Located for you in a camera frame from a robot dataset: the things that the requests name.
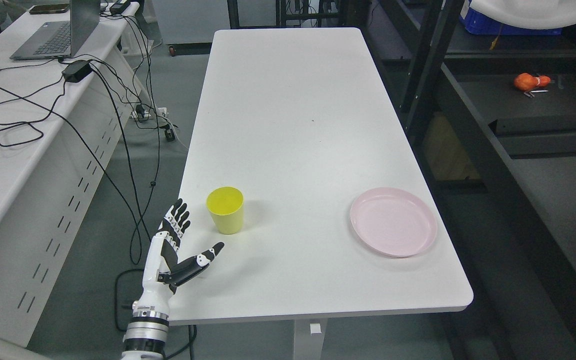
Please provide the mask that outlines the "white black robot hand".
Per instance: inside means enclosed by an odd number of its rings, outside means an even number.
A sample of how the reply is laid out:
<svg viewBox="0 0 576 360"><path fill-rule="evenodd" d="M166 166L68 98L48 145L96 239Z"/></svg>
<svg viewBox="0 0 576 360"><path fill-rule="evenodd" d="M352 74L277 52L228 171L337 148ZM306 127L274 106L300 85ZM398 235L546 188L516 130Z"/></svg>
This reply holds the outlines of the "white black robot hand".
<svg viewBox="0 0 576 360"><path fill-rule="evenodd" d="M219 255L225 244L218 242L198 255L179 259L185 231L190 227L187 203L179 198L167 210L153 235L142 276L142 296L134 307L134 314L156 314L163 319L170 315L169 300L178 287L205 271Z"/></svg>

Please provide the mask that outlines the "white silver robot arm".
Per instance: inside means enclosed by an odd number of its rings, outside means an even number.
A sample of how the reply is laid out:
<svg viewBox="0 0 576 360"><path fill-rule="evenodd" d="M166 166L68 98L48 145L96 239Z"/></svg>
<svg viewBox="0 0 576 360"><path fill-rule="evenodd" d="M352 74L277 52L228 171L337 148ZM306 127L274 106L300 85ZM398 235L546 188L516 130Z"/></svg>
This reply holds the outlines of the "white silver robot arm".
<svg viewBox="0 0 576 360"><path fill-rule="evenodd" d="M163 360L169 325L169 315L153 307L134 310L123 336L121 360Z"/></svg>

